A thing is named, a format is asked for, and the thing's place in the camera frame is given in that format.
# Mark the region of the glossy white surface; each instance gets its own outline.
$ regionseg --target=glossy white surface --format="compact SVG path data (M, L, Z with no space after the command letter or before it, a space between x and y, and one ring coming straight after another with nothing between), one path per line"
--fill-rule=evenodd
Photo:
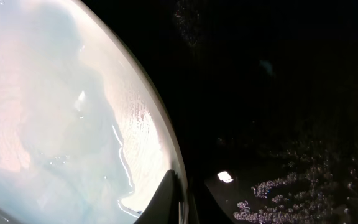
M133 223L167 170L167 115L80 2L0 0L0 209L24 223Z

